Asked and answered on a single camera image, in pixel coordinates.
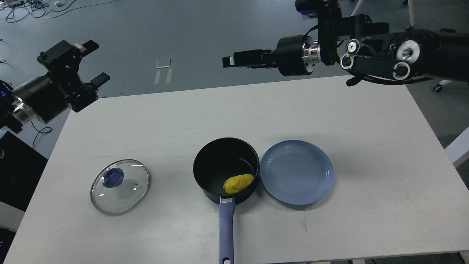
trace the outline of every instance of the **concrete floor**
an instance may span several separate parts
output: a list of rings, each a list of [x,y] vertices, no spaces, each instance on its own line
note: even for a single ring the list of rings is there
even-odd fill
[[[81,0],[82,4],[95,3]],[[344,16],[350,15],[356,2],[341,0]],[[469,1],[416,0],[416,28],[438,31],[453,28],[467,32]],[[318,65],[309,77],[283,77],[277,70],[223,69],[221,58],[232,52],[269,48],[286,36],[301,34],[315,25],[315,20],[302,20],[293,1],[241,0],[228,1],[148,1],[151,8],[141,8],[132,1],[83,8],[55,19],[28,17],[15,24],[0,23],[0,79],[19,85],[43,74],[35,58],[62,39],[85,42],[92,39],[101,46],[81,64],[82,79],[89,80],[104,71],[111,81],[100,90],[100,96],[159,93],[177,90],[244,85],[299,78],[345,75],[337,65]],[[211,15],[203,15],[210,10]],[[409,25],[408,9],[400,0],[366,1],[360,10],[374,22],[388,22],[391,31],[402,32]],[[0,17],[6,16],[0,11]],[[171,58],[173,76],[169,83],[155,83],[156,61]],[[440,80],[409,85],[408,89],[420,107],[443,147],[469,126],[469,88],[451,83],[440,93],[431,87]],[[48,125],[54,131],[40,135],[36,149],[49,157],[68,111]],[[32,144],[35,131],[31,125],[18,135]],[[458,167],[469,186],[469,161]],[[462,263],[458,254],[408,256],[375,259],[386,263]]]

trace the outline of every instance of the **yellow object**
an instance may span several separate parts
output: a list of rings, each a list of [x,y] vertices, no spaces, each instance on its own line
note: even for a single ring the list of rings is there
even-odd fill
[[[226,194],[234,194],[244,190],[253,180],[254,176],[249,173],[234,176],[225,181],[223,190]]]

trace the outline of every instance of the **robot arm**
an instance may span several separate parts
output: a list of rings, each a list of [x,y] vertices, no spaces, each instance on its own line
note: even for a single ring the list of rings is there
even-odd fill
[[[223,67],[279,68],[284,76],[310,75],[317,63],[336,62],[354,77],[378,84],[410,84],[439,77],[469,81],[469,34],[425,30],[389,33],[388,23],[372,23],[366,15],[342,17],[337,0],[296,0],[296,10],[318,24],[305,35],[280,39],[275,50],[236,52],[223,58]],[[318,39],[308,36],[318,30]],[[337,41],[347,52],[337,55]],[[412,79],[418,76],[425,78]]]
[[[67,107],[79,112],[96,101],[98,88],[110,77],[101,73],[84,83],[78,69],[82,58],[98,48],[92,40],[83,45],[71,45],[63,40],[39,54],[37,61],[46,67],[45,75],[15,89],[0,83],[0,128],[7,126],[19,133],[34,118],[47,123]]]

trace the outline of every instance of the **pot handle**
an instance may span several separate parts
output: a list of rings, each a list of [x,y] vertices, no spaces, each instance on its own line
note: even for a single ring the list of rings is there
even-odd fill
[[[220,263],[234,264],[235,250],[233,247],[233,215],[235,213],[233,198],[220,198]]]

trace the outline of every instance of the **black saucepan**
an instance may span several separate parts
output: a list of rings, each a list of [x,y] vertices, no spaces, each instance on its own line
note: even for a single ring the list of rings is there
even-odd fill
[[[254,180],[244,190],[226,194],[225,181],[233,176],[250,173]],[[241,203],[254,192],[259,178],[259,157],[243,140],[221,138],[205,145],[194,161],[194,177],[213,202],[219,204],[220,264],[234,264],[233,215],[235,204]]]

